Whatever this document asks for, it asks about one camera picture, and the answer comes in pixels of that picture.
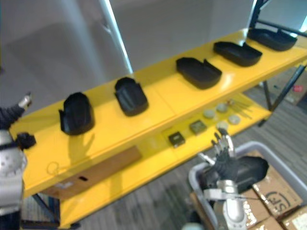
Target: lower shelf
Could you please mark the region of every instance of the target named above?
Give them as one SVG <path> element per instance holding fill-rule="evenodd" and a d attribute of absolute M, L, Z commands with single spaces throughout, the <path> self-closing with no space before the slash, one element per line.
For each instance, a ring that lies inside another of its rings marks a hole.
<path fill-rule="evenodd" d="M 211 146 L 211 139 L 216 132 L 215 125 L 218 121 L 227 121 L 230 115 L 237 114 L 241 118 L 241 122 L 238 125 L 228 124 L 229 134 L 234 135 L 271 114 L 270 111 L 262 108 L 243 94 L 238 94 L 232 98 L 246 105 L 243 111 L 250 118 L 243 117 L 242 111 L 238 112 L 231 108 L 224 114 L 217 112 L 214 119 L 206 119 L 202 113 L 199 113 L 154 137 L 143 140 L 137 145 L 142 153 L 141 160 L 88 190 L 68 200 L 61 201 L 60 227 L 68 228 L 70 224 L 178 166 L 195 156 L 197 152 L 208 149 Z M 196 120 L 201 120 L 208 127 L 205 132 L 197 136 L 189 129 L 189 124 Z M 169 143 L 168 136 L 177 131 L 184 136 L 186 143 L 175 149 Z"/>

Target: small hole in board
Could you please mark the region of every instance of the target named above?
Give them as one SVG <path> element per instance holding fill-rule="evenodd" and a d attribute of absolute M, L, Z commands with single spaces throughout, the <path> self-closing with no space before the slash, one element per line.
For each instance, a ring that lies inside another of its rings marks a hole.
<path fill-rule="evenodd" d="M 88 181 L 88 179 L 84 176 L 80 176 L 79 179 L 82 180 L 82 181 Z"/>

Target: red object on floor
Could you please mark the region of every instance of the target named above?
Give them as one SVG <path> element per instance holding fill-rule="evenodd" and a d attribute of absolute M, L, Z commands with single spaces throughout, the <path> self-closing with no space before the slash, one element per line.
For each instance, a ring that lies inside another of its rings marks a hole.
<path fill-rule="evenodd" d="M 303 91 L 303 86 L 302 85 L 294 85 L 292 90 L 294 92 L 302 92 Z"/>

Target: shelf top surface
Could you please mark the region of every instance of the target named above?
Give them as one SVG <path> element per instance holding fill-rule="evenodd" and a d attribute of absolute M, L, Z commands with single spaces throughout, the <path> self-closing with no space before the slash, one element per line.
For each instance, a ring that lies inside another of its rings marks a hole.
<path fill-rule="evenodd" d="M 243 40 L 243 31 L 219 39 Z M 114 96 L 116 80 L 86 91 L 94 108 L 95 126 L 85 134 L 72 137 L 60 130 L 58 110 L 63 108 L 63 101 L 20 119 L 12 126 L 12 133 L 27 131 L 37 141 L 25 151 L 28 158 L 25 197 L 116 154 L 123 146 L 132 145 L 157 128 L 167 128 L 169 122 L 197 108 L 241 92 L 307 58 L 304 48 L 277 52 L 254 41 L 247 40 L 247 43 L 263 53 L 252 67 L 237 66 L 213 53 L 213 42 L 210 42 L 137 71 L 135 76 L 148 98 L 149 108 L 134 117 L 126 117 L 119 107 Z M 221 80 L 210 89 L 198 90 L 176 72 L 175 61 L 180 57 L 206 58 L 223 72 Z"/>

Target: small black square object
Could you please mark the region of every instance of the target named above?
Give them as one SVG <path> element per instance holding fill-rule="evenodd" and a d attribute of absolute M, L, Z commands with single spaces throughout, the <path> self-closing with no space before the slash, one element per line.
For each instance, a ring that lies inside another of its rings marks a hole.
<path fill-rule="evenodd" d="M 184 140 L 184 137 L 181 135 L 181 133 L 176 132 L 172 135 L 168 136 L 169 141 L 172 143 L 174 148 L 177 148 L 180 145 L 183 145 L 186 140 Z"/>
<path fill-rule="evenodd" d="M 206 128 L 206 125 L 201 120 L 197 120 L 190 124 L 190 129 L 195 135 L 202 133 Z"/>

